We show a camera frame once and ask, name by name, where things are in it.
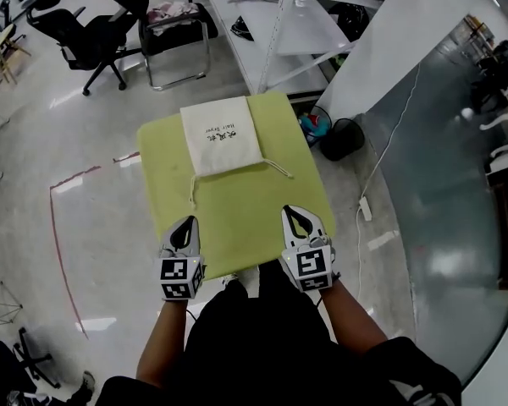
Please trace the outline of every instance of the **black trash can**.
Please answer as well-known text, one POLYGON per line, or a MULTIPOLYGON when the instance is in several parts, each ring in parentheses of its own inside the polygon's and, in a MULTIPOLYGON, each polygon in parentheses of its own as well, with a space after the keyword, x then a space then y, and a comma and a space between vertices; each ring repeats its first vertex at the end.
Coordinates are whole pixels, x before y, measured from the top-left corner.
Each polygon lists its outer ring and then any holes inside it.
POLYGON ((330 161, 338 161, 363 147, 365 135, 353 120, 340 118, 320 141, 320 150, 330 161))

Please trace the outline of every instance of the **sleeve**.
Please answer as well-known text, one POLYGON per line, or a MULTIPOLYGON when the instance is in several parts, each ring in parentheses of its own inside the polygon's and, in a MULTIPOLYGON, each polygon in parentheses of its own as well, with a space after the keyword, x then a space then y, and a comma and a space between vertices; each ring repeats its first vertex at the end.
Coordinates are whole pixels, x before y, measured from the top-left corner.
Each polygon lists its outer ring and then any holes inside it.
POLYGON ((369 373, 376 373, 379 380, 393 386, 407 404, 461 405, 457 376, 436 364, 409 338, 379 344, 362 360, 369 373))
POLYGON ((117 404, 163 404, 163 391, 148 383, 115 376, 103 385, 96 406, 110 406, 117 404))

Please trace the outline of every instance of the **white drawstring bag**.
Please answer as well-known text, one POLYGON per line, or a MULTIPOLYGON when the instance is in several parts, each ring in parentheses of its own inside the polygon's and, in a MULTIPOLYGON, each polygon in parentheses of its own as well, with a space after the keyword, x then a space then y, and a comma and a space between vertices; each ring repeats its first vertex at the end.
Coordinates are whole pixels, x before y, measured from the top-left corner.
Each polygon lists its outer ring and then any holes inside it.
POLYGON ((184 107, 180 115, 186 144, 194 166, 190 182, 190 203, 196 208, 196 179, 266 162, 282 174, 292 175, 265 159, 257 142, 251 112, 244 96, 184 107))

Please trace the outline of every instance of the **white tile floor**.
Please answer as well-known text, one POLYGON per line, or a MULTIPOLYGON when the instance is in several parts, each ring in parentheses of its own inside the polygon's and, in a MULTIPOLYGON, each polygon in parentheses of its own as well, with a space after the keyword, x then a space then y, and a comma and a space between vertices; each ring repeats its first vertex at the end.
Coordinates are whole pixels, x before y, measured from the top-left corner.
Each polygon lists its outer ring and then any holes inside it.
MULTIPOLYGON (((113 14, 110 0, 63 0, 71 10, 87 6, 86 23, 97 14, 113 14)), ((144 68, 126 72, 129 85, 118 90, 110 71, 80 94, 89 77, 73 72, 55 41, 24 21, 19 31, 33 58, 16 59, 19 84, 0 87, 0 110, 11 122, 0 131, 0 279, 23 304, 12 325, 0 326, 0 339, 12 344, 25 326, 39 348, 55 359, 52 373, 64 388, 54 394, 67 398, 84 369, 99 384, 110 376, 132 376, 152 324, 161 307, 161 294, 151 285, 152 257, 157 240, 147 210, 139 162, 114 164, 113 158, 137 150, 135 132, 145 122, 179 111, 180 107, 247 94, 240 71, 224 37, 211 41, 213 68, 203 80, 154 92, 144 68), (88 339, 76 326, 64 285, 52 233, 49 187, 93 166, 102 168, 74 184, 52 192, 63 266, 88 339)), ((136 29, 129 34, 135 42, 136 29)), ((200 50, 183 50, 191 56, 200 50)), ((169 57, 162 57, 162 65, 169 57)), ((356 199, 363 176, 372 163, 367 148, 352 159, 332 163, 313 152, 337 220, 337 265, 345 285, 357 294, 356 199)), ((362 224, 361 302, 390 336, 414 337, 414 319, 405 256, 399 236, 379 248, 385 233, 398 231, 388 191, 380 175, 367 194, 373 197, 375 221, 362 224)), ((250 294, 256 293, 255 272, 246 272, 250 294)), ((221 285, 204 283, 191 303, 209 300, 221 285)), ((320 308, 327 319, 323 306, 320 308)), ((41 385, 47 392, 50 387, 41 385)))

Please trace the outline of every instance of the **yellow-green cloth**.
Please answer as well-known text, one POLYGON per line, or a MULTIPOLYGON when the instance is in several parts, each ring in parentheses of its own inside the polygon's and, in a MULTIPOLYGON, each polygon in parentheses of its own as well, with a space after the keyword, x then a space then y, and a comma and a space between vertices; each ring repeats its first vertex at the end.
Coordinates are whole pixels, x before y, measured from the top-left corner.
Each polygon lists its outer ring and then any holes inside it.
POLYGON ((137 133, 157 237, 180 218, 196 216, 206 279, 278 258, 284 250, 284 205, 318 215, 334 235, 322 181, 288 98, 272 91, 247 101, 263 157, 294 177, 263 163, 199 178, 195 210, 188 201, 194 168, 180 114, 146 123, 137 133))

